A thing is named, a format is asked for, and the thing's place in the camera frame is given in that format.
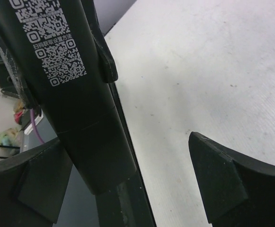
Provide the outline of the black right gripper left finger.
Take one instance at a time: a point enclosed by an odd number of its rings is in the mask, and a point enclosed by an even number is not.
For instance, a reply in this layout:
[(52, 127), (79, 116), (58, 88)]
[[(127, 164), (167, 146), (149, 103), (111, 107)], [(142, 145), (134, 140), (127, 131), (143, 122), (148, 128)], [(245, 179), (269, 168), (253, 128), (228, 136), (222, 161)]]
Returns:
[(71, 169), (58, 138), (0, 161), (0, 227), (57, 223)]

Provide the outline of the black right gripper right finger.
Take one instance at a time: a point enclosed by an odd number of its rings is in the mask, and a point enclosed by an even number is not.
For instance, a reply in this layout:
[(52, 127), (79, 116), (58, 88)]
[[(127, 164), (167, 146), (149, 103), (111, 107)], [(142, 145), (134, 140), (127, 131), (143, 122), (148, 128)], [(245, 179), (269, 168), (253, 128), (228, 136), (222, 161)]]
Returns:
[(275, 227), (275, 166), (192, 132), (190, 157), (208, 223)]

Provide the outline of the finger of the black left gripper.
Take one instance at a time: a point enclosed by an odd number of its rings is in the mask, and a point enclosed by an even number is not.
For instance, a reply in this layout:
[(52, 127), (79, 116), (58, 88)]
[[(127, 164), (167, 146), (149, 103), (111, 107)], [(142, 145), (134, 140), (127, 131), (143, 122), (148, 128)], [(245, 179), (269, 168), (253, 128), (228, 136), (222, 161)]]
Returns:
[(101, 32), (93, 0), (85, 1), (85, 14), (99, 55), (103, 81), (114, 83), (118, 80), (116, 63)]

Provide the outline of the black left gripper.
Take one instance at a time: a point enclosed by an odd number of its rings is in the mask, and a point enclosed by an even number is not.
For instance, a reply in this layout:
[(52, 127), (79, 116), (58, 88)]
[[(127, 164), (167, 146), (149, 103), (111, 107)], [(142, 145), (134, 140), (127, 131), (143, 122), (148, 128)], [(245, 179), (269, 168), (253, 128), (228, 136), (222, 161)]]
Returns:
[(29, 109), (43, 106), (43, 2), (0, 0), (0, 55)]

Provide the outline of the black remote control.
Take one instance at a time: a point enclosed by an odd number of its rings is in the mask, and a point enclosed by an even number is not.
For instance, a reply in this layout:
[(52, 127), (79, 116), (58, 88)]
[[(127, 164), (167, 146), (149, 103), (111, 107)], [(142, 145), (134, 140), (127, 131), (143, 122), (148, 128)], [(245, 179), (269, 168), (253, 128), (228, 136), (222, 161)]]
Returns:
[(43, 2), (43, 106), (48, 121), (93, 194), (136, 171), (110, 83), (85, 14), (85, 0)]

